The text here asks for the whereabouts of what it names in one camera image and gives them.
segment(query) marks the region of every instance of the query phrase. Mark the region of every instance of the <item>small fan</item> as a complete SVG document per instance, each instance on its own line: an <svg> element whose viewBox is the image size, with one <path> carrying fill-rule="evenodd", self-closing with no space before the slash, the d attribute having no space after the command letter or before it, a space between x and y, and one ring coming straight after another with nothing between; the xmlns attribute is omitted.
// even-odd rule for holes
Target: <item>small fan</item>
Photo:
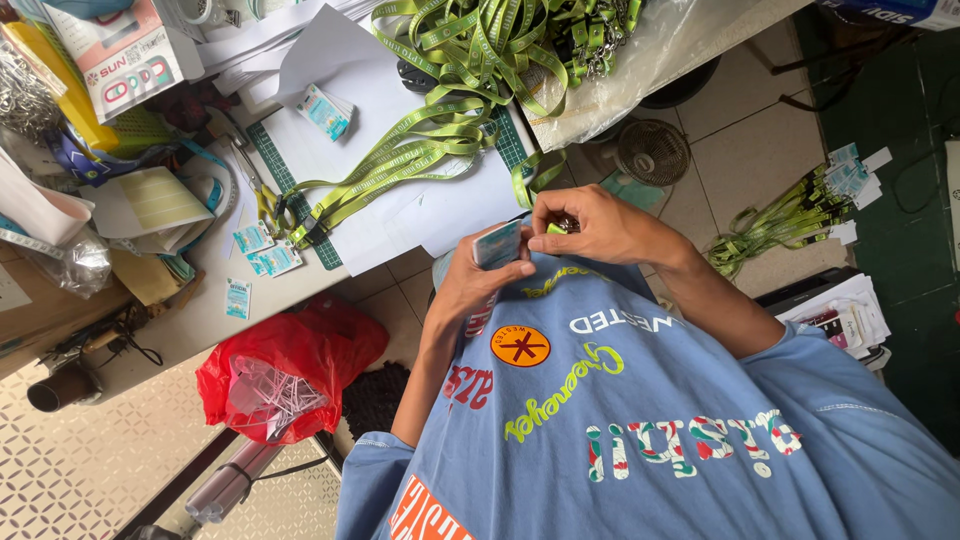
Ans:
<svg viewBox="0 0 960 540"><path fill-rule="evenodd" d="M615 143L604 147L602 155L613 158L621 171L652 187L676 184L690 166L690 145L684 134L654 119L626 126Z"/></svg>

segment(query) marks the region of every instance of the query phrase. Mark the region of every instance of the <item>green cutting mat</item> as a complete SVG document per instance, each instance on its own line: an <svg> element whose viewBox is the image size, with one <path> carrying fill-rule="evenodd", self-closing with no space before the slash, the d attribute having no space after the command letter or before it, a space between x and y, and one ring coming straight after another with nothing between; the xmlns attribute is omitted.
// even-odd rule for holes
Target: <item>green cutting mat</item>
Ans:
<svg viewBox="0 0 960 540"><path fill-rule="evenodd" d="M499 152L500 157L503 158L503 163L507 166L507 171L511 171L518 163L527 159L527 152L523 149L523 143L520 142L520 138L516 134L516 127L510 119L510 113L499 105L495 106L491 111L490 122L483 125L483 128L487 130L488 133L492 133L496 127L500 128L500 137L497 138L493 146L496 147L496 151ZM247 128L247 136L253 141L253 145L256 146L260 157L267 163L267 168L270 169L270 174L274 175L276 186L280 192L282 193L293 187L297 182L294 180L293 175L290 174L290 169L287 168L287 164L283 162L280 152L277 151L274 142L270 139L270 135L267 134L267 129L263 127L263 123L257 122L249 126L249 128ZM529 176L531 172L529 168L524 167L524 178ZM310 205L307 204L302 193L297 193L290 198L289 207L297 216L298 223L305 215L310 213ZM317 252L317 256L320 257L320 261L327 270L333 270L343 264L340 256L337 255L337 250L333 249L333 244L330 243L330 239L326 236L324 236L324 239L320 243L315 244L313 249Z"/></svg>

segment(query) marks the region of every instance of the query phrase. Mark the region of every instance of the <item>yellow scissors handle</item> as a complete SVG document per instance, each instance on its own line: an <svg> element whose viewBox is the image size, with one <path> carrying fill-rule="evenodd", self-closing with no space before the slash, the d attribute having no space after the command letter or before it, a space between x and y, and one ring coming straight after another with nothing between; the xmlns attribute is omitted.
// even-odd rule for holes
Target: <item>yellow scissors handle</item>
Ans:
<svg viewBox="0 0 960 540"><path fill-rule="evenodd" d="M276 195L269 187L262 184L260 189L255 189L253 191L253 196L256 197L256 217L257 219L262 219L264 223L273 224L273 229L270 231L271 236L276 238L281 238L287 234L287 231L290 231L290 224L287 221L286 209L283 213L274 219L274 208L276 207Z"/></svg>

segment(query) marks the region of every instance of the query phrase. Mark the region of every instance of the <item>scissors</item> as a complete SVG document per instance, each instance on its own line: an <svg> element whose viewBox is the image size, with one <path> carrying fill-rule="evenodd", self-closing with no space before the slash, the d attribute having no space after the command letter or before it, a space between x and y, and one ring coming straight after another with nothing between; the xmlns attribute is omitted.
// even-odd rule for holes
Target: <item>scissors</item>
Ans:
<svg viewBox="0 0 960 540"><path fill-rule="evenodd" d="M213 117L206 124L206 128L217 138L225 136L229 139L233 155L236 156L240 169L247 175L248 184L256 198L256 218L268 224L267 228L270 229L270 236L274 239L281 238L287 231L290 231L290 221L287 220L286 209L274 218L276 195L260 180L260 176L256 174L256 168L250 161L250 156L244 152L244 148L250 145L250 140L221 110L207 107L206 111Z"/></svg>

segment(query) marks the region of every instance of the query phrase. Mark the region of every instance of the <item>orange patch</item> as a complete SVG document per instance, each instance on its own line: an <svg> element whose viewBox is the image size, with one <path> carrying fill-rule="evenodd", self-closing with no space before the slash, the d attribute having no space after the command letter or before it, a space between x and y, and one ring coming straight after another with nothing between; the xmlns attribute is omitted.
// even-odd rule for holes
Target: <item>orange patch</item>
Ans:
<svg viewBox="0 0 960 540"><path fill-rule="evenodd" d="M511 325L493 333L490 350L512 366L533 367L550 356L550 341L535 328Z"/></svg>
<svg viewBox="0 0 960 540"><path fill-rule="evenodd" d="M417 475L410 475L403 497L388 522L390 537L396 540L472 540Z"/></svg>

